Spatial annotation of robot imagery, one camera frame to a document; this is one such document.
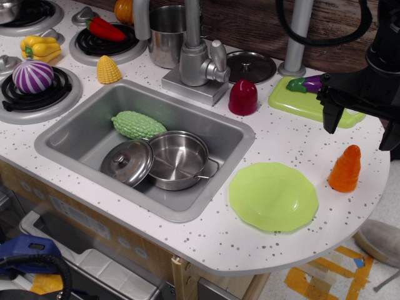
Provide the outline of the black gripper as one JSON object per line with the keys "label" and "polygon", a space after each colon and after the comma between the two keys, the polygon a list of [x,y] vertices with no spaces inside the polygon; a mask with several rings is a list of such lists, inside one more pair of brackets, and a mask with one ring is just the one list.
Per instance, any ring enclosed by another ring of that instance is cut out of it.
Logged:
{"label": "black gripper", "polygon": [[373,70],[325,73],[319,78],[321,88],[317,99],[324,106],[324,129],[334,134],[344,107],[376,116],[384,126],[381,151],[392,151],[399,146],[399,75]]}

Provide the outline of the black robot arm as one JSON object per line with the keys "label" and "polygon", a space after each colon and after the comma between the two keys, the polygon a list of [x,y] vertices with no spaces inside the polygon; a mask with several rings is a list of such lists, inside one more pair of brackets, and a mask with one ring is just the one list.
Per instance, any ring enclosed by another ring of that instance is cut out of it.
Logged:
{"label": "black robot arm", "polygon": [[399,146],[399,1],[379,1],[379,26],[366,51],[367,67],[357,72],[323,74],[317,99],[324,129],[334,133],[344,109],[389,122],[379,149]]}

